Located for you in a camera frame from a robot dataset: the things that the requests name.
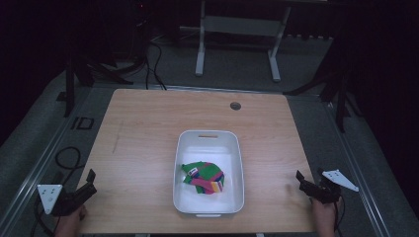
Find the green and pink striped cloth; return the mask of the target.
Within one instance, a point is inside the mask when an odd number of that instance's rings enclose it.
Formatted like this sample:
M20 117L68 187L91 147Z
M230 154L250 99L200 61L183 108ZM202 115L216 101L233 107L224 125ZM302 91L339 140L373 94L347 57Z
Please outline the green and pink striped cloth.
M186 177L184 183L196 188L198 194L221 193L224 186L224 173L211 162L193 162L181 166Z

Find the person's left hand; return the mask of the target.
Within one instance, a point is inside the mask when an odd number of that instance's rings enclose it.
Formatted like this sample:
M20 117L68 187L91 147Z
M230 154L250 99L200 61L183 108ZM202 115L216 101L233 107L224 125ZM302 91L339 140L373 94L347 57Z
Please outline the person's left hand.
M85 205L81 205L67 216L56 217L53 237L79 237L81 221L87 214Z

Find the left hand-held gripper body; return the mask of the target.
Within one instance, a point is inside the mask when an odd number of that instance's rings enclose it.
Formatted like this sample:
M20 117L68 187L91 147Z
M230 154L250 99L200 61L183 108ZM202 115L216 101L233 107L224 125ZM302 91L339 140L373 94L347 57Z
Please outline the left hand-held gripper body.
M85 216L84 203L96 192L92 183L87 183L74 193L68 193L63 185L38 185L42 207L46 214L53 216L69 216L76 210Z

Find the white plastic basin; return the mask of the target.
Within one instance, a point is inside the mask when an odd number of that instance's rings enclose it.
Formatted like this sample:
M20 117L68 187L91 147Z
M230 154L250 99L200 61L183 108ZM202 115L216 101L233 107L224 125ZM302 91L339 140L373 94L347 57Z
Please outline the white plastic basin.
M244 173L237 136L225 130L186 130L179 136L173 203L184 214L221 217L245 203Z

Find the black tripod stand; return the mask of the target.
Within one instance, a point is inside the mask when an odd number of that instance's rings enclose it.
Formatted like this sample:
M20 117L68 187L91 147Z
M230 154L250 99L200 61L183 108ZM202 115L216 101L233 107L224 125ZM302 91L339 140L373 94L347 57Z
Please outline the black tripod stand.
M322 102L331 103L337 98L335 122L341 132L345 132L344 117L346 114L346 100L350 74L354 69L354 38L338 35L330 44L313 79L284 95L296 96L320 84L324 84L319 97Z
M88 87L92 87L95 83L94 72L98 72L106 79L117 82L118 84L132 85L131 81L123 78L124 74L139 69L146 64L146 57L137 56L133 60L133 64L127 67L111 70L95 60L91 55L81 53L73 49L68 53L65 67L65 90L60 92L57 100L65 103L64 117L68 118L75 108L75 79Z

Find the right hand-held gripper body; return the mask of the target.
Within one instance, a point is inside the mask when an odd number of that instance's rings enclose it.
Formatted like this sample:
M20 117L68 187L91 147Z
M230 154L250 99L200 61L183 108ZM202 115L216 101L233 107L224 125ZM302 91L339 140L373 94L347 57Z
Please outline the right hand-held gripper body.
M333 203L339 200L342 187L353 192L359 190L359 188L339 170L325 171L319 168L317 172L321 176L318 185L315 185L307 179L305 179L305 182L299 183L299 189L308 197L316 198L322 203Z

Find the person's right hand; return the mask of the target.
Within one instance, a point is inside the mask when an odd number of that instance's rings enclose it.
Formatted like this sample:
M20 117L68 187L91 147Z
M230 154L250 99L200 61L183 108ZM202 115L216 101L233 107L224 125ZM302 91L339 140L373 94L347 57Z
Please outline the person's right hand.
M335 237L337 211L341 201L322 203L312 197L310 199L315 230L319 237Z

